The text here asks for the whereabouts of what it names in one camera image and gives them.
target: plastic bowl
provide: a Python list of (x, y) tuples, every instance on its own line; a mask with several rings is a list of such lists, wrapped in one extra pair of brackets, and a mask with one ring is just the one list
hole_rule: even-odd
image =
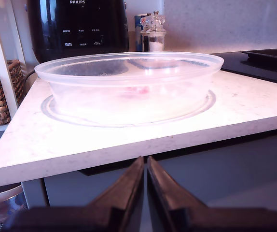
[(101, 125), (136, 125), (189, 114), (205, 102), (221, 57), (186, 52), (132, 52), (39, 64), (58, 113)]

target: philips logo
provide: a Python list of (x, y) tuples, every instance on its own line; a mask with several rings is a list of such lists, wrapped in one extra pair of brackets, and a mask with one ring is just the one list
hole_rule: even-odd
[(85, 0), (71, 0), (70, 4), (85, 4)]

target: white marble countertop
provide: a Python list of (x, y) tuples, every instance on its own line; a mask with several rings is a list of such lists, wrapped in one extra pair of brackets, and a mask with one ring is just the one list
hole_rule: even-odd
[(0, 139), (0, 186), (277, 129), (277, 84), (219, 71), (215, 104), (174, 122), (96, 128), (49, 118), (37, 79)]

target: backsplash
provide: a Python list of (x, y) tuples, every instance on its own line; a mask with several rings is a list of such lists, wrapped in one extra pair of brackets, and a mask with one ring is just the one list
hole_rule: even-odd
[(277, 0), (164, 0), (166, 50), (277, 48)]

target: pepper grinder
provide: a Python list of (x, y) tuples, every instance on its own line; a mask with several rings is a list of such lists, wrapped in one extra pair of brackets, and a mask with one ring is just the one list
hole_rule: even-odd
[(165, 17), (159, 15), (159, 11), (154, 11), (149, 22), (149, 29), (146, 31), (149, 42), (149, 51), (164, 51), (164, 41), (166, 30), (163, 28)]
[(140, 35), (142, 39), (142, 52), (149, 51), (147, 30), (149, 30), (150, 20), (152, 19), (151, 15), (152, 15), (151, 13), (147, 13), (146, 17), (143, 17), (140, 19), (140, 23), (143, 26), (143, 30), (140, 31)]

